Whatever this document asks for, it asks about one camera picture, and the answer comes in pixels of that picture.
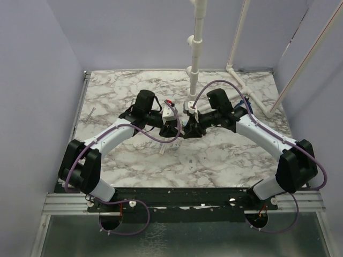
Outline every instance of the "gray wall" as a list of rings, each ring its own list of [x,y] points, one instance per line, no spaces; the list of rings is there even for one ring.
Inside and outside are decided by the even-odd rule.
[[[315,0],[275,72],[281,91],[312,46],[339,0]],[[343,253],[343,17],[316,52],[285,98],[295,138],[312,142],[318,160],[327,169],[327,186],[321,190],[331,229]],[[318,176],[317,183],[322,181]]]
[[[48,0],[63,32],[88,70],[179,68],[191,65],[189,0]],[[200,67],[224,69],[243,0],[209,0]],[[234,65],[274,67],[285,51],[307,0],[254,0]]]
[[[307,0],[252,0],[234,69],[275,68],[308,9]]]
[[[83,70],[44,0],[0,1],[0,253],[29,256]]]

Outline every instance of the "white marble table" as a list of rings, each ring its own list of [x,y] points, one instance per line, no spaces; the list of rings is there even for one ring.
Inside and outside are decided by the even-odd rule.
[[[198,90],[215,79],[236,82],[227,72],[201,72]],[[244,82],[271,106],[278,92],[270,73],[247,73]],[[88,139],[110,126],[126,110],[141,89],[153,91],[163,103],[175,102],[179,113],[187,99],[189,78],[184,71],[96,71],[82,108],[76,138]],[[210,90],[228,85],[217,85]],[[205,104],[204,94],[199,105]],[[85,123],[87,116],[95,108]],[[252,102],[254,114],[268,126],[290,136],[283,112],[267,119]],[[102,162],[101,178],[113,186],[127,187],[240,187],[251,186],[275,174],[277,162],[249,139],[224,128],[212,128],[201,139],[177,139],[163,155],[160,144],[138,133],[123,142]],[[150,132],[158,137],[158,129]]]

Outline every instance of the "white rod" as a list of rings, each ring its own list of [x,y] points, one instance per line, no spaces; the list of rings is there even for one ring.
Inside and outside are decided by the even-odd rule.
[[[203,36],[204,18],[195,19],[194,41],[201,41]]]
[[[294,86],[296,80],[299,78],[299,76],[303,72],[304,68],[308,65],[308,63],[311,60],[311,58],[313,57],[314,53],[317,52],[318,47],[325,40],[325,38],[328,35],[328,32],[333,27],[335,22],[338,20],[338,17],[342,14],[342,10],[343,10],[342,6],[343,6],[343,1],[340,2],[340,4],[338,5],[338,7],[334,11],[334,13],[331,15],[330,19],[328,20],[328,22],[324,26],[322,32],[320,33],[320,35],[316,39],[315,43],[313,44],[313,46],[311,47],[311,49],[309,50],[309,52],[305,56],[302,63],[297,68],[296,72],[294,73],[294,75],[292,76],[290,81],[287,83],[287,85],[284,87],[284,89],[280,93],[278,99],[276,100],[276,102],[274,103],[274,105],[272,106],[270,111],[268,113],[266,113],[267,117],[272,117],[274,115],[276,109],[279,107],[279,105],[281,104],[283,99],[286,97],[289,90]]]
[[[241,38],[242,30],[243,30],[245,18],[247,16],[249,4],[250,4],[250,0],[244,0],[240,20],[238,22],[238,26],[237,26],[237,30],[236,30],[236,34],[235,34],[234,43],[232,45],[229,61],[227,63],[229,67],[232,67],[232,63],[233,63],[234,58],[235,58],[236,50],[238,47],[238,43],[240,42],[240,38]]]
[[[231,67],[227,70],[229,74],[234,77],[234,79],[242,86],[243,89],[245,89],[246,94],[250,96],[250,98],[257,104],[258,107],[261,108],[263,113],[265,114],[267,112],[267,108],[264,105],[264,103],[257,97],[257,95],[251,90],[250,87],[248,87],[244,81],[241,79],[240,76],[234,71],[234,69]]]
[[[194,37],[192,40],[192,67],[190,74],[190,89],[189,89],[189,98],[194,100],[196,97],[196,84],[198,82],[199,74],[199,58],[202,51],[202,36],[203,36],[203,27],[204,27],[204,18],[206,15],[207,0],[191,0],[191,3],[194,4],[194,17],[195,17],[195,26],[194,26]]]

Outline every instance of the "vertical pipe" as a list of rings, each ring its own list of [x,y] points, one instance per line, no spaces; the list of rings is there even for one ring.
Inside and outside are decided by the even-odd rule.
[[[202,36],[203,36],[203,27],[204,27],[204,18],[206,14],[207,0],[191,0],[191,3],[194,4],[194,17],[195,17],[195,26],[194,26],[194,37],[192,40],[192,67],[190,76],[190,89],[189,97],[190,100],[194,100],[196,97],[196,84],[198,82],[199,75],[199,57],[202,51]]]
[[[248,13],[249,4],[250,4],[250,0],[244,0],[240,20],[238,22],[238,26],[237,26],[237,30],[236,30],[236,34],[235,34],[234,43],[232,45],[229,61],[227,63],[228,69],[232,67],[232,63],[233,63],[234,58],[235,58],[236,50],[237,50],[238,43],[240,41],[242,30],[243,30],[245,18],[246,18],[247,13]]]

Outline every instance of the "black mounting bar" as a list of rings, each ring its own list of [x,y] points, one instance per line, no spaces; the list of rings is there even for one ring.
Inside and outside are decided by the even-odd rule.
[[[247,188],[138,188],[116,187],[111,202],[138,199],[145,202],[151,213],[151,222],[245,222],[245,210],[261,210],[264,204],[276,210],[270,199],[252,202]],[[90,213],[119,212],[119,205],[105,205],[95,200]],[[123,204],[125,223],[145,223],[146,209],[137,203]]]

